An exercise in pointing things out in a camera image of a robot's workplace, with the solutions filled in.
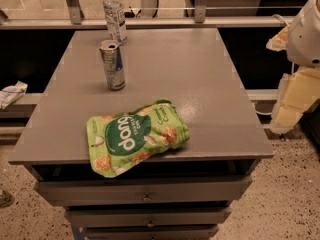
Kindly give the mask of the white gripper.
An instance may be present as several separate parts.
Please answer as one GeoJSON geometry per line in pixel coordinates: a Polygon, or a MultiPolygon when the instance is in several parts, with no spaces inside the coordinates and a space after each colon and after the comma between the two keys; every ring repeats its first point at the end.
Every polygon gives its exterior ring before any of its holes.
{"type": "Polygon", "coordinates": [[[286,134],[303,114],[320,99],[320,0],[308,0],[286,26],[268,40],[272,51],[287,49],[287,58],[299,66],[293,74],[284,74],[278,86],[277,102],[271,115],[270,130],[286,134]]]}

